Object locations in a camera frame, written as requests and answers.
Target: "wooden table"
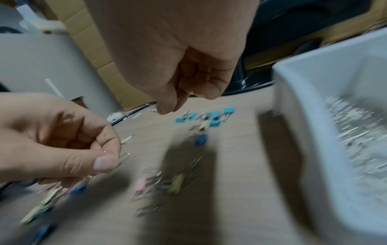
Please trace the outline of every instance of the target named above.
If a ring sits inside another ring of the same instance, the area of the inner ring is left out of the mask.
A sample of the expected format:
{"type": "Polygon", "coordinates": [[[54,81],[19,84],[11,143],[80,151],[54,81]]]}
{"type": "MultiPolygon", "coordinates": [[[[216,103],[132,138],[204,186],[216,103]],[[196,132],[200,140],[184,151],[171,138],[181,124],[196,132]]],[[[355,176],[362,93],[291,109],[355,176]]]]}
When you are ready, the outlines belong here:
{"type": "Polygon", "coordinates": [[[30,226],[14,224],[38,195],[1,204],[0,244],[25,244],[48,222],[59,226],[45,245],[320,244],[298,188],[300,156],[283,120],[271,116],[272,100],[273,89],[265,88],[214,101],[190,98],[179,112],[164,116],[145,109],[137,118],[129,117],[115,126],[121,138],[135,134],[122,149],[131,154],[129,160],[30,226]],[[196,147],[188,136],[196,122],[175,123],[184,111],[226,107],[235,107],[235,114],[209,129],[204,147],[196,147]],[[130,199],[144,167],[173,176],[201,152],[201,178],[179,196],[130,199]],[[159,212],[133,216],[138,208],[157,203],[163,206],[159,212]]]}

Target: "fingernail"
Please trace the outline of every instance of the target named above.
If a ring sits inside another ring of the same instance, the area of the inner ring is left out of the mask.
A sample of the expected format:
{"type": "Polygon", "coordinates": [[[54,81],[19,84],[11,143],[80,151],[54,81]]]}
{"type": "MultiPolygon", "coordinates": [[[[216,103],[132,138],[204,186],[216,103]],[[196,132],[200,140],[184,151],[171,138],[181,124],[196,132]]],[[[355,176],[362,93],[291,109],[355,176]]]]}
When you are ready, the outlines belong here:
{"type": "Polygon", "coordinates": [[[109,173],[118,166],[118,158],[115,156],[101,156],[94,162],[94,170],[98,173],[109,173]]]}

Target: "gray wall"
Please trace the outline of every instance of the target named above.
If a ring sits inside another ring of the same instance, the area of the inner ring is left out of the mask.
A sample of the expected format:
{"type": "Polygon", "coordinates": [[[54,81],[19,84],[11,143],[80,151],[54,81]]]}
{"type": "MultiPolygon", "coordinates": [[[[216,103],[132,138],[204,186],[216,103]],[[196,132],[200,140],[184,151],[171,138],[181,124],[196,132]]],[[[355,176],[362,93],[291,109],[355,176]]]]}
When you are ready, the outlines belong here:
{"type": "Polygon", "coordinates": [[[50,79],[68,100],[84,97],[94,113],[121,108],[67,35],[0,34],[0,82],[12,92],[55,94],[50,79]]]}

